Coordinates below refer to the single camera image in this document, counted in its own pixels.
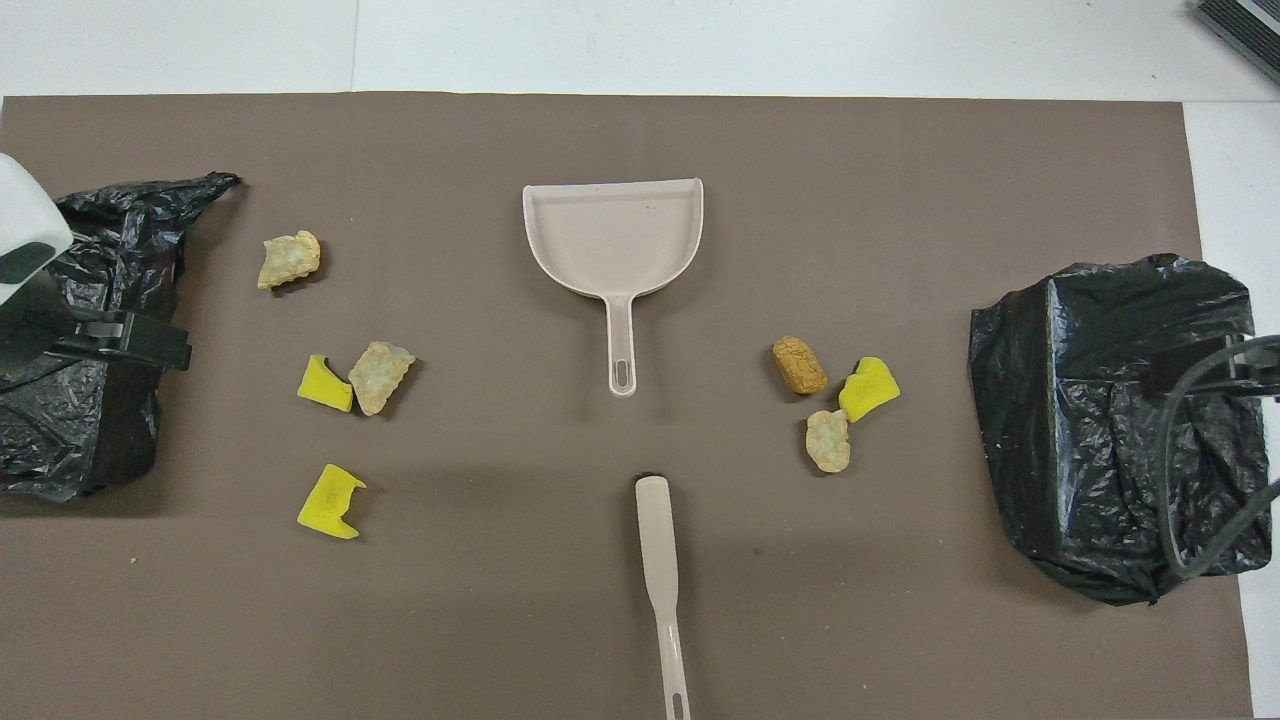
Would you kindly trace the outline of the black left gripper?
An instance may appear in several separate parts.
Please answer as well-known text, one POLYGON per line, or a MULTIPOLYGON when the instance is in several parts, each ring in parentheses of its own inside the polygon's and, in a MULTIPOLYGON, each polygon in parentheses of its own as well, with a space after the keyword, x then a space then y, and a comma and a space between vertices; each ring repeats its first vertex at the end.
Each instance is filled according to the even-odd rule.
POLYGON ((1 307, 1 373, 23 372, 45 356, 105 360, 123 352, 140 363, 187 372, 186 329, 151 316, 77 307, 51 275, 33 275, 1 307))

